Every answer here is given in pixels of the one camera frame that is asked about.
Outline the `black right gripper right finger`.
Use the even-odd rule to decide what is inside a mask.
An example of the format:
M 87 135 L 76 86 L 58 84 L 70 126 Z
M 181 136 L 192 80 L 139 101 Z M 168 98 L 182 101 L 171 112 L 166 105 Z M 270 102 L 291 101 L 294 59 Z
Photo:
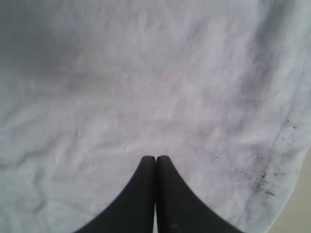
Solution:
M 188 187 L 169 156 L 156 159 L 156 218 L 159 233 L 239 233 Z

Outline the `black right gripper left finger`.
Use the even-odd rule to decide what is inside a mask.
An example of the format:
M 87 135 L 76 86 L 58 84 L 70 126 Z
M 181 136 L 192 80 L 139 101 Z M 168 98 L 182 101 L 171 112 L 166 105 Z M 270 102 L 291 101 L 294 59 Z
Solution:
M 152 233 L 156 159 L 143 156 L 132 178 L 100 214 L 78 233 Z

